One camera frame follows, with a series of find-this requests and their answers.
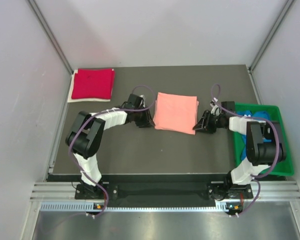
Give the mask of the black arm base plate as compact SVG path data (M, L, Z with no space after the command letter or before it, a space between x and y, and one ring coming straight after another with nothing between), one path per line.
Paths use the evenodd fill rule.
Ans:
M88 186L81 180L76 187L76 200L94 200L108 193L110 201L128 197L192 197L201 200L250 200L251 185L231 183L225 174L106 174L97 186Z

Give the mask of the salmon pink t shirt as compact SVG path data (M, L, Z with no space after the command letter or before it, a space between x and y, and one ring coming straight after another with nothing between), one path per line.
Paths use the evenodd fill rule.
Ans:
M195 135L199 101L196 96L159 92L155 102L154 128Z

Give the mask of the aluminium frame post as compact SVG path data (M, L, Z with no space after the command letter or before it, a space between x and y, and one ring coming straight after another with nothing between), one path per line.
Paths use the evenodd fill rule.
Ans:
M269 45L271 44L272 40L274 39L277 31L279 30L280 26L282 25L283 21L285 20L286 16L288 15L290 9L294 5L296 1L295 0L286 0L284 2L283 7L279 11L279 14L275 18L275 21L271 25L271 28L269 29L264 41L262 42L260 48L258 49L255 57L253 58L252 63L247 68L248 72L250 74L253 73L253 71L256 69L258 63L260 62L261 58L263 57L264 53L268 49Z
M43 32L45 33L46 37L48 38L52 48L58 55L61 63L65 67L66 71L71 75L73 73L73 68L71 67L68 59L66 58L66 55L64 54L64 51L62 50L57 38L55 37L55 34L51 30L48 21L46 20L43 12L41 11L38 3L35 0L26 0L26 3L28 4L29 8L33 12L35 18L39 22Z

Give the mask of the right aluminium frame post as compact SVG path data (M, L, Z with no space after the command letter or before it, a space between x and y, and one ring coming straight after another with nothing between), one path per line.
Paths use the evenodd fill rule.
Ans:
M260 62L261 58L263 57L264 53L268 49L269 45L271 44L272 40L274 39L277 31L279 30L280 26L282 25L283 21L285 20L286 16L288 15L290 9L294 5L296 1L295 0L286 0L284 2L283 7L279 11L279 14L275 18L275 21L271 25L271 28L269 29L264 41L262 42L260 48L258 49L255 57L253 58L252 63L247 68L248 72L250 74L253 73L253 71L256 69L258 63Z

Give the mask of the blue t shirt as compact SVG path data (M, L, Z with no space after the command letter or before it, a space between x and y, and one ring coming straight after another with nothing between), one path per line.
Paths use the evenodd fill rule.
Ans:
M267 111L256 111L255 113L252 113L250 110L245 110L245 111L238 111L237 113L242 116L257 117L257 118L264 118L267 120L271 120L270 115L268 114ZM244 146L240 155L240 160L243 161L246 158L246 142L247 142L246 135L242 134L241 139L243 141Z

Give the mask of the folded red t shirt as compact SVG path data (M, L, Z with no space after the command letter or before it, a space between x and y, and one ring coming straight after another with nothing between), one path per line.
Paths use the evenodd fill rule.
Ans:
M99 98L111 100L115 81L115 70L78 69L74 77L72 99Z

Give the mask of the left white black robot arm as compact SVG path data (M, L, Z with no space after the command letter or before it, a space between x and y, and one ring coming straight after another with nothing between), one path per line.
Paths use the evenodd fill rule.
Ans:
M104 191L103 185L99 183L102 175L97 160L104 131L131 122L138 128L155 126L147 107L140 109L113 107L98 113L80 111L76 116L65 142L80 169L81 181L87 185L86 192L92 198L99 198Z

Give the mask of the green plastic bin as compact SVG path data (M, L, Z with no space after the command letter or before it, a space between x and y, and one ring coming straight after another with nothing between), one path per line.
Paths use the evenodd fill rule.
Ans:
M258 111L266 111L268 112L271 121L279 122L282 130L282 137L284 139L285 147L287 156L284 161L278 162L275 168L270 173L274 176L281 176L281 177L292 177L295 173L293 159L290 151L289 141L286 134L286 125L284 123L283 118L283 108L277 105L264 105L264 104L252 104L252 103L235 103L235 111L238 113L239 111L246 111L249 110L252 113ZM244 143L241 138L241 134L235 132L233 134L234 139L234 162L235 166L238 167L239 164L242 162L240 159L242 150L244 148Z

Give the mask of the folded white t shirt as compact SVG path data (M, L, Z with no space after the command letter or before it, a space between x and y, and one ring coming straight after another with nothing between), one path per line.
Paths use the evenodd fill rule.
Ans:
M74 70L71 75L69 92L67 94L67 103L79 103L79 102L110 102L110 99L102 99L102 98L80 98L80 99L72 99L72 93L74 90L74 80L75 75L78 73L78 69Z

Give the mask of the left aluminium frame post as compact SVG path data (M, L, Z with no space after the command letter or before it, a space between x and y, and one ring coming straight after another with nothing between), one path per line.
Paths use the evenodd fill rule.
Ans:
M71 67L68 59L66 58L66 55L64 54L64 51L62 50L57 38L55 37L55 34L51 30L48 21L46 20L43 12L41 11L38 3L35 0L26 0L26 3L28 4L29 8L33 12L35 18L39 22L43 32L45 33L46 37L48 38L52 48L58 55L61 63L65 67L66 71L71 75L73 73L73 68Z

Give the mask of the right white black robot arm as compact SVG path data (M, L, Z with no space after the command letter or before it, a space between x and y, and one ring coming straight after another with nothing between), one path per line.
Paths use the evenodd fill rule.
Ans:
M281 124L264 117L242 116L229 110L214 114L206 110L193 127L196 132L214 134L217 129L228 129L245 136L245 158L225 177L223 192L235 198L251 181L269 174L287 158L287 147Z

